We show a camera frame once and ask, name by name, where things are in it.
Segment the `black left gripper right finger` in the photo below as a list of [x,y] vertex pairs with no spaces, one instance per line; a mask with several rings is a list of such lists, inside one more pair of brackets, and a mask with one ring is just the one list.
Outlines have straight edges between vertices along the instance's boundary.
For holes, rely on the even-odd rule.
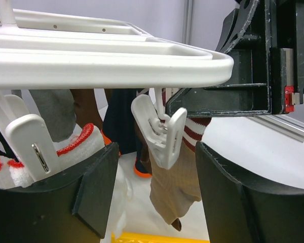
[[211,242],[304,243],[304,189],[257,175],[203,142],[196,164]]

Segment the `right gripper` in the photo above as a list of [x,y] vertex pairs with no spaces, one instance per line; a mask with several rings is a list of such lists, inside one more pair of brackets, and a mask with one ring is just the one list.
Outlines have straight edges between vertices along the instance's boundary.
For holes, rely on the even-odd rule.
[[270,114],[288,114],[303,103],[304,1],[238,1],[216,50],[234,59],[223,85],[265,84]]

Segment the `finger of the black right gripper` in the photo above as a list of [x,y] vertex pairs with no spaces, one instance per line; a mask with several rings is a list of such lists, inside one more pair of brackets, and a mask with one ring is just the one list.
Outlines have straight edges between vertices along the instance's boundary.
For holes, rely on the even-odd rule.
[[269,89],[265,84],[220,85],[180,89],[166,103],[166,114],[179,108],[190,118],[241,117],[271,113]]

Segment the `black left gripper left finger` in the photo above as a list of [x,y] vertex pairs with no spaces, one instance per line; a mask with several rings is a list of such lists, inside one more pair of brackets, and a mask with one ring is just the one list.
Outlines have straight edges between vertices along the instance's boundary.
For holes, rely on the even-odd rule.
[[99,242],[118,159],[118,145],[112,143],[29,187],[0,189],[0,242]]

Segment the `beige sock maroon cuff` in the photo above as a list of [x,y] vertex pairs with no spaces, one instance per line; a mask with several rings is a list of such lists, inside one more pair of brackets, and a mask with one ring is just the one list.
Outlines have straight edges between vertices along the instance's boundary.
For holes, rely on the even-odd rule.
[[193,203],[201,201],[195,149],[210,122],[210,117],[186,119],[178,160],[168,170],[157,165],[139,128],[136,128],[143,148],[136,159],[135,173],[151,177],[150,201],[163,220],[177,231],[182,229],[180,218],[187,214]]

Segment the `white clip drying hanger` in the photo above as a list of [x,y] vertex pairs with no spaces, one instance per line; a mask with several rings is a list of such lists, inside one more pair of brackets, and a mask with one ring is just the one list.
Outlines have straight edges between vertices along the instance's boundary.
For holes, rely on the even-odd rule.
[[153,88],[131,106],[159,167],[180,153],[187,111],[165,113],[163,88],[231,78],[229,55],[154,37],[122,21],[14,10],[0,1],[0,131],[34,181],[61,171],[44,120],[7,89]]

